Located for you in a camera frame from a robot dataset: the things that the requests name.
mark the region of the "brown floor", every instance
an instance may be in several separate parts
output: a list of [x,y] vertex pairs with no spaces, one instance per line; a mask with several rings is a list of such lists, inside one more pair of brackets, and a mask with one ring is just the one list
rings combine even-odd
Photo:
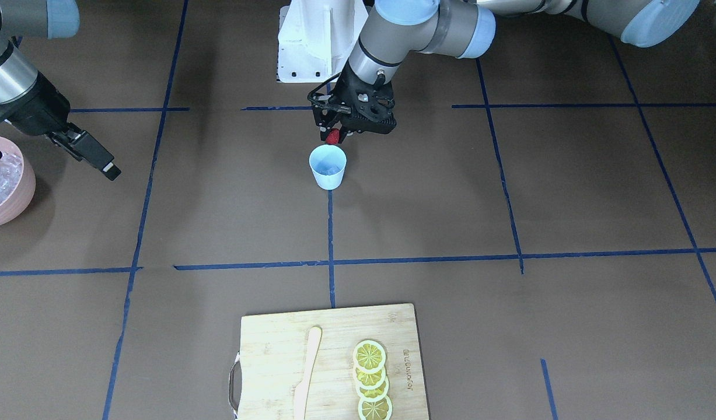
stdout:
[[307,104],[286,3],[81,2],[24,39],[124,172],[0,126],[38,181],[0,227],[0,419],[231,418],[242,316],[403,302],[433,418],[716,419],[712,2],[649,50],[528,16],[480,71],[410,55],[333,194],[309,111],[244,110]]

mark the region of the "pink bowl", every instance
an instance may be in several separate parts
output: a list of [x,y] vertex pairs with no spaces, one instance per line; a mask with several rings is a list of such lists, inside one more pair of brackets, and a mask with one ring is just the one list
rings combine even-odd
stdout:
[[23,153],[21,153],[21,149],[12,141],[2,136],[0,136],[0,151],[19,155],[23,159],[23,172],[21,173],[21,178],[18,180],[16,189],[0,204],[1,225],[13,220],[20,215],[26,207],[29,207],[30,200],[33,199],[33,192],[36,189],[36,177],[33,175],[33,168],[29,164],[29,161]]

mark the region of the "wooden spatula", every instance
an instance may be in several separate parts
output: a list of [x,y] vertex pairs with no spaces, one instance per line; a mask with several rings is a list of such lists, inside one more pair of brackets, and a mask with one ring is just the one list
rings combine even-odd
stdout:
[[316,353],[321,343],[321,328],[312,327],[309,330],[309,343],[306,346],[306,362],[303,368],[303,379],[296,385],[294,393],[294,420],[304,420],[306,417],[306,401],[309,398],[310,376],[313,364],[316,362]]

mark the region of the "red object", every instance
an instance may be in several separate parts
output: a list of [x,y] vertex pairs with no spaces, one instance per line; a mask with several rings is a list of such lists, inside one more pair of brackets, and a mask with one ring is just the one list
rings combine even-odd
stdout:
[[329,131],[328,136],[326,136],[325,143],[331,144],[332,146],[336,145],[340,141],[340,130],[336,128],[332,128],[331,131]]

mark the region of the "lemon slice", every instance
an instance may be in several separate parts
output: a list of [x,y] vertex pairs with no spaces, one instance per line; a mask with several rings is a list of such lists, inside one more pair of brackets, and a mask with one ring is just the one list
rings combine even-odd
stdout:
[[361,420],[389,420],[392,417],[392,400],[388,397],[373,402],[361,399],[358,415]]
[[374,340],[363,340],[355,346],[352,361],[357,369],[367,374],[375,374],[386,363],[386,351]]
[[358,391],[358,396],[360,396],[360,399],[363,401],[375,403],[376,401],[384,399],[386,394],[389,393],[389,378],[384,379],[384,382],[381,382],[379,386],[374,389],[365,389],[360,386],[360,382],[356,382],[355,390]]
[[375,374],[367,374],[360,369],[355,369],[355,381],[360,384],[363,389],[376,389],[386,379],[386,369],[381,369]]

